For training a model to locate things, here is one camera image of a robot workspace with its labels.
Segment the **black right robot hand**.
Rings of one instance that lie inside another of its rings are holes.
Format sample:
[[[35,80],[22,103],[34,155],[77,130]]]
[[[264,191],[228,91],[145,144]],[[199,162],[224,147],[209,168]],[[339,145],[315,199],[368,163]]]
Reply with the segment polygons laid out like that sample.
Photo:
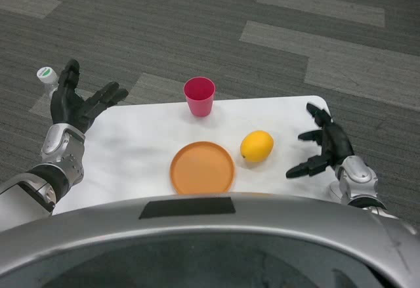
[[[287,178],[317,175],[324,172],[327,167],[341,164],[347,157],[354,155],[347,134],[324,109],[308,102],[306,110],[313,117],[319,129],[301,133],[298,139],[316,142],[322,149],[321,154],[312,156],[288,170]]]

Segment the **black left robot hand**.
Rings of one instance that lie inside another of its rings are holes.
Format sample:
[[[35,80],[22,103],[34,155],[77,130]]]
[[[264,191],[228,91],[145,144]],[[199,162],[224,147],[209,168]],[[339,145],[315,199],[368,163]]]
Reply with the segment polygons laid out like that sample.
[[[69,124],[86,133],[102,112],[125,100],[129,92],[112,81],[83,99],[76,93],[79,70],[79,62],[75,59],[69,60],[62,70],[58,88],[52,94],[51,117],[54,124]]]

